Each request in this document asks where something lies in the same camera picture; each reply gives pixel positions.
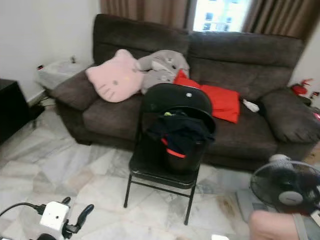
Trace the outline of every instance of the chair seat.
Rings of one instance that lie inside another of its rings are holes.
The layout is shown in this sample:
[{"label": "chair seat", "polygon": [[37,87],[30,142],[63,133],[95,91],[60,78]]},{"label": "chair seat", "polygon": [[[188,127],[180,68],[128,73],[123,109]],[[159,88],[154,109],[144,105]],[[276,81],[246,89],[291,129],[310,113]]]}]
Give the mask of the chair seat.
[{"label": "chair seat", "polygon": [[133,176],[180,189],[190,189],[197,182],[197,171],[177,174],[170,171],[165,161],[166,148],[144,134],[134,150],[129,168]]}]

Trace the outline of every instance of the white object on sofa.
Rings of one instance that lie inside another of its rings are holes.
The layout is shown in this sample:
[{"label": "white object on sofa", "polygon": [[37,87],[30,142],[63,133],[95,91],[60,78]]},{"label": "white object on sofa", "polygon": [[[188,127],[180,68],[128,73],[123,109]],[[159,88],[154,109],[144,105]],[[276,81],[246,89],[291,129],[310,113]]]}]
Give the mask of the white object on sofa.
[{"label": "white object on sofa", "polygon": [[245,100],[245,99],[243,99],[243,104],[244,104],[249,110],[251,110],[251,111],[254,112],[254,113],[256,113],[256,112],[258,112],[258,111],[260,110],[257,104],[254,104],[254,103],[252,103],[252,102],[250,102],[250,101],[247,101],[247,100]]},{"label": "white object on sofa", "polygon": [[37,82],[46,89],[53,90],[84,69],[86,66],[81,63],[72,63],[70,60],[56,61],[38,70],[39,80]]}]

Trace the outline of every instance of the pink pillow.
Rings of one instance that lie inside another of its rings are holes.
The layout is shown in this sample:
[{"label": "pink pillow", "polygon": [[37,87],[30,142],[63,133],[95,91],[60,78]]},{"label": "pink pillow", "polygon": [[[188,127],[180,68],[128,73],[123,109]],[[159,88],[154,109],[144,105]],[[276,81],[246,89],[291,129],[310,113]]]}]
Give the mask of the pink pillow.
[{"label": "pink pillow", "polygon": [[136,62],[130,52],[120,49],[110,60],[90,67],[85,72],[101,98],[118,103],[130,98],[141,88],[144,74],[136,69]]}]

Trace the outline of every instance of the brown curtain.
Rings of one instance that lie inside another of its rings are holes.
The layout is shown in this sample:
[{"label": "brown curtain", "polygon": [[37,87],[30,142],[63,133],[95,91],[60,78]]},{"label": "brown curtain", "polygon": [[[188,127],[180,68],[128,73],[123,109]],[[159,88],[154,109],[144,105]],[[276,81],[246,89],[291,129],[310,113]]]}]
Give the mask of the brown curtain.
[{"label": "brown curtain", "polygon": [[319,12],[319,0],[252,0],[242,31],[306,40]]},{"label": "brown curtain", "polygon": [[101,12],[184,29],[190,0],[101,0]]}]

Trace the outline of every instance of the red fire extinguisher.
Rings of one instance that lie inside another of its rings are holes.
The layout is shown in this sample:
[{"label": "red fire extinguisher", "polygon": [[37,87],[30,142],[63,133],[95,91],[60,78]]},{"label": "red fire extinguisher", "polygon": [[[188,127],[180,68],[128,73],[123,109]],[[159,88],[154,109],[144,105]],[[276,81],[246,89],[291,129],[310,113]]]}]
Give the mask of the red fire extinguisher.
[{"label": "red fire extinguisher", "polygon": [[302,82],[297,83],[291,87],[291,90],[296,94],[296,95],[304,95],[308,92],[308,90],[305,88],[305,85],[310,86],[308,82],[312,81],[313,78],[305,79]]}]

